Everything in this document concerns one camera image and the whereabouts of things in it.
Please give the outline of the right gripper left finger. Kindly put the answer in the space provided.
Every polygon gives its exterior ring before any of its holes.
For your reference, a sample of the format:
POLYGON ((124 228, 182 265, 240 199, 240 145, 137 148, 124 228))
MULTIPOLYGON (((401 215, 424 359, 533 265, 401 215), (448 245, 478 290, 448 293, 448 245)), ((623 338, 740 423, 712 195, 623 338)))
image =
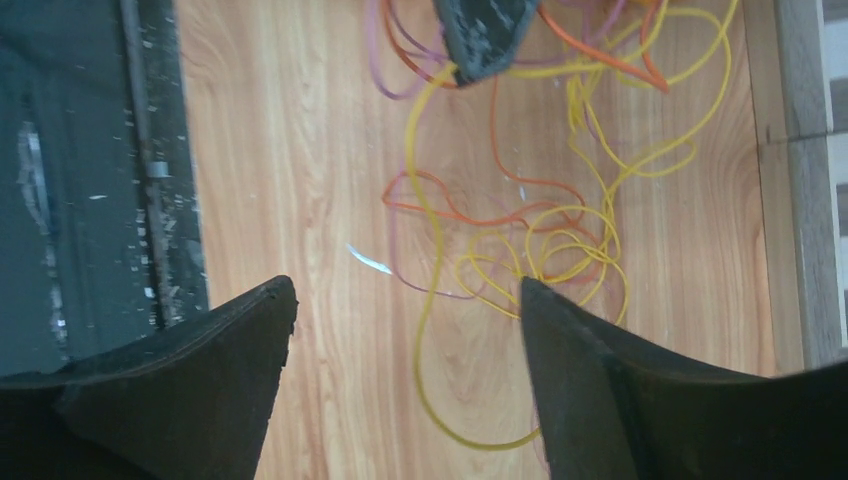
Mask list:
POLYGON ((50 374, 1 380, 5 479, 251 479, 298 300, 276 276, 50 374))

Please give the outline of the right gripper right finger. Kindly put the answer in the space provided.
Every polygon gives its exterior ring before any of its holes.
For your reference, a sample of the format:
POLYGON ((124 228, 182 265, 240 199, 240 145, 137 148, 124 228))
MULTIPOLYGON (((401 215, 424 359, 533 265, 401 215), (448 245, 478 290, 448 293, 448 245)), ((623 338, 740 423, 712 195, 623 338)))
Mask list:
POLYGON ((749 375, 678 354, 543 282, 520 323, 554 479, 843 479, 847 366, 749 375))

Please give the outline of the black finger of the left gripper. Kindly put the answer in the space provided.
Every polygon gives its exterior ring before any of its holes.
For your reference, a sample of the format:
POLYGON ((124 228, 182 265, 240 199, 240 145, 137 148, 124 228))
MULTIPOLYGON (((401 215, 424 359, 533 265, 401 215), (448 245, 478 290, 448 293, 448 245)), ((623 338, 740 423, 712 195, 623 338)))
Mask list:
POLYGON ((507 70, 539 0, 435 0, 454 80, 465 87, 507 70))

